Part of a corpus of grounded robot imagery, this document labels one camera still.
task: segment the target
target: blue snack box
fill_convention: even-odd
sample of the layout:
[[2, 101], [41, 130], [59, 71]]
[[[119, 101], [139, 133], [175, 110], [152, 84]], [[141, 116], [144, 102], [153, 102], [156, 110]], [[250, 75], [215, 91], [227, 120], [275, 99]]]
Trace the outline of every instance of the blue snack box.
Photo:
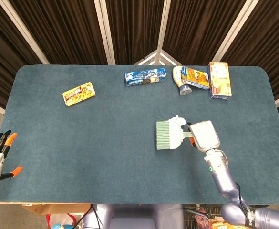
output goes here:
[[139, 72], [125, 73], [125, 82], [127, 86], [156, 83], [165, 80], [166, 71], [164, 68], [151, 69]]

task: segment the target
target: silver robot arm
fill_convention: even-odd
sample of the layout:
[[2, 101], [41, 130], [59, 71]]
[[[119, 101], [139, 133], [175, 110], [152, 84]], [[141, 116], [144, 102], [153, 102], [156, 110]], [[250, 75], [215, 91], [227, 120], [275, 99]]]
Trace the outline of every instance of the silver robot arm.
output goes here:
[[223, 219], [231, 225], [253, 229], [279, 229], [279, 211], [268, 208], [252, 208], [241, 196], [240, 186], [235, 182], [223, 151], [218, 150], [220, 140], [211, 123], [205, 121], [189, 126], [195, 146], [206, 153], [205, 160], [212, 173], [218, 191], [230, 202], [221, 208]]

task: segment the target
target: green brush bristles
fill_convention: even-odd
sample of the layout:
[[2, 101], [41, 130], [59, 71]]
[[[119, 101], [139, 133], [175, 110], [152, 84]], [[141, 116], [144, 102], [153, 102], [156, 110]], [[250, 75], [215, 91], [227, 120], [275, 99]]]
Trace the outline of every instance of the green brush bristles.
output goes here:
[[170, 149], [169, 122], [156, 122], [156, 148]]

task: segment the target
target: table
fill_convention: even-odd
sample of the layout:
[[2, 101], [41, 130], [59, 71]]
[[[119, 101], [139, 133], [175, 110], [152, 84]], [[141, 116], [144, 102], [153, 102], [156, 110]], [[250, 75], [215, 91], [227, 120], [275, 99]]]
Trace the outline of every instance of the table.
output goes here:
[[[127, 87], [124, 73], [164, 67], [164, 82]], [[206, 71], [206, 66], [192, 66]], [[156, 150], [156, 121], [175, 115], [211, 120], [243, 197], [279, 204], [279, 116], [267, 74], [230, 66], [233, 96], [210, 100], [193, 88], [180, 96], [173, 66], [31, 65], [15, 78], [1, 131], [19, 136], [0, 182], [9, 203], [225, 203], [204, 154], [185, 140]], [[96, 97], [71, 107], [62, 93], [92, 82]]]

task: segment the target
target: teal table surface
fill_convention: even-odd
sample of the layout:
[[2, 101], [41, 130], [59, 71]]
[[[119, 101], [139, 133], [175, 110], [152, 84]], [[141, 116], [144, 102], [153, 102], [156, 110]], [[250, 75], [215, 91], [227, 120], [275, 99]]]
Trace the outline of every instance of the teal table surface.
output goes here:
[[[165, 68], [164, 82], [127, 87], [124, 73]], [[206, 71], [206, 66], [192, 66]], [[279, 116], [269, 78], [256, 66], [230, 66], [232, 97], [180, 96], [173, 66], [30, 65], [15, 78], [1, 131], [18, 133], [0, 182], [0, 202], [225, 203], [186, 139], [156, 150], [156, 121], [211, 120], [242, 195], [279, 204]], [[62, 93], [92, 82], [96, 97], [65, 106]]]

